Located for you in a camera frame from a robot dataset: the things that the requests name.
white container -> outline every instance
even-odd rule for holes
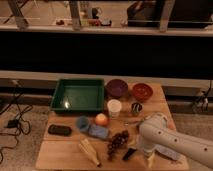
[[[120,111],[122,109],[122,104],[119,100],[112,99],[112,100],[108,101],[107,108],[109,111],[109,116],[111,118],[116,118],[120,114]]]

red bowl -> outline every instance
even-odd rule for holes
[[[152,88],[144,83],[135,84],[132,88],[132,95],[139,102],[148,100],[153,94]]]

bunch of grapes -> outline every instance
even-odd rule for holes
[[[109,139],[108,143],[108,160],[111,161],[117,151],[117,149],[126,145],[129,138],[128,130],[124,130],[121,133],[116,133],[112,138]]]

green plastic tray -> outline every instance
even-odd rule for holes
[[[50,107],[56,113],[102,112],[104,80],[60,79]]]

gray floor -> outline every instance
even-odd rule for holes
[[[8,112],[0,116],[0,132],[9,119],[17,113],[17,107],[12,106]],[[44,129],[47,123],[49,107],[34,106],[33,110],[26,113],[24,118],[29,120],[32,126],[29,135],[21,135],[20,143],[13,150],[4,150],[4,161],[0,165],[1,171],[35,171],[35,162],[41,145]],[[213,116],[203,114],[173,113],[173,118],[179,132],[213,140]],[[0,139],[0,146],[13,145],[14,139],[4,137]],[[190,171],[212,171],[191,159],[188,159]]]

